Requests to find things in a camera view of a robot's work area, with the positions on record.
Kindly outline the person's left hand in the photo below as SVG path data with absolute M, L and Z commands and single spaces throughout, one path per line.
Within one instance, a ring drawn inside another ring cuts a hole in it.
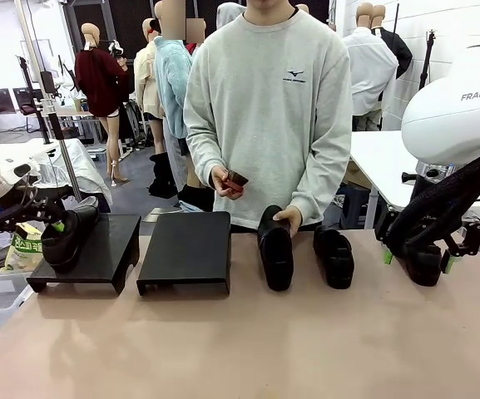
M 302 214 L 297 207 L 289 205 L 276 213 L 273 216 L 273 220 L 278 222 L 286 221 L 289 224 L 289 235 L 293 238 L 298 233 L 299 227 L 302 224 Z

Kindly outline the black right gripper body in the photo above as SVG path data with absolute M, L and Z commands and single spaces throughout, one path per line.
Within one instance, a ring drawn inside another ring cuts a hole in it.
M 464 211 L 459 207 L 431 211 L 432 223 L 429 226 L 431 232 L 428 234 L 428 243 L 434 244 L 458 229 L 462 225 L 463 215 Z

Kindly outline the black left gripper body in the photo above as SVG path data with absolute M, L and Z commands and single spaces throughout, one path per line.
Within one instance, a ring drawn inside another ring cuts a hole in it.
M 17 205 L 17 211 L 12 217 L 13 224 L 20 224 L 29 221 L 54 224 L 57 222 L 57 204 L 49 199 L 30 199 L 24 204 Z

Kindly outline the person's right hand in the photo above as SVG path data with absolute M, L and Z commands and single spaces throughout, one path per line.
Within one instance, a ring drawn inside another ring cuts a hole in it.
M 219 165 L 214 166 L 210 173 L 216 193 L 220 197 L 226 197 L 230 200 L 237 200 L 243 195 L 243 191 L 235 190 L 226 184 L 226 181 L 228 180 L 228 174 L 228 170 Z

